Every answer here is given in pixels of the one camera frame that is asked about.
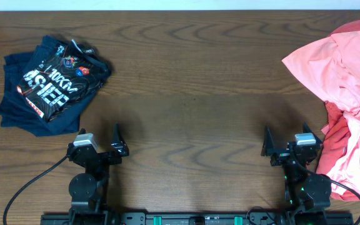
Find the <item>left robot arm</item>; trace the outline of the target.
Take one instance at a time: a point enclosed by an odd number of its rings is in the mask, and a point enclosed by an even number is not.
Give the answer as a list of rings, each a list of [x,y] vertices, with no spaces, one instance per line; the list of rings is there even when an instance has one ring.
[[[97,152],[94,135],[82,129],[68,145],[67,157],[85,171],[74,176],[69,183],[71,208],[69,225],[112,225],[120,223],[120,216],[107,205],[109,167],[122,163],[129,155],[129,148],[114,125],[112,151]]]

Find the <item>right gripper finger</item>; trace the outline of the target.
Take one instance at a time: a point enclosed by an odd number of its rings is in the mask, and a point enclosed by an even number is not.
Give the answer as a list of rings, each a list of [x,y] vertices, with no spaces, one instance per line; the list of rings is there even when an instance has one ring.
[[[261,149],[261,156],[270,156],[275,153],[274,141],[270,129],[264,128],[264,141]]]
[[[306,122],[302,124],[302,131],[303,133],[311,133],[316,140],[316,144],[322,144],[323,142],[315,135],[315,133],[311,130]]]

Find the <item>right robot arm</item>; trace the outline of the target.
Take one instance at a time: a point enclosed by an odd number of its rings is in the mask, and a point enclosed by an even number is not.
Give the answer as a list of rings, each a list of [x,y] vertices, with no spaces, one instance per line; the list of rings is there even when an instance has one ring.
[[[307,169],[317,158],[323,142],[307,124],[303,124],[302,133],[294,138],[287,147],[279,148],[274,145],[270,129],[264,128],[261,156],[269,157],[271,166],[282,167],[285,198],[290,203],[289,209],[274,216],[273,223],[326,224],[323,211],[330,206],[331,182]]]

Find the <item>pink t-shirt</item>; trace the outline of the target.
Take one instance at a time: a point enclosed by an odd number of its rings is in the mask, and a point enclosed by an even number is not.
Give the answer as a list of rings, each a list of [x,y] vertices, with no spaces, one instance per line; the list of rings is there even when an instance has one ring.
[[[360,194],[360,31],[314,41],[282,62],[320,100],[343,111],[351,132],[347,153],[325,175]]]

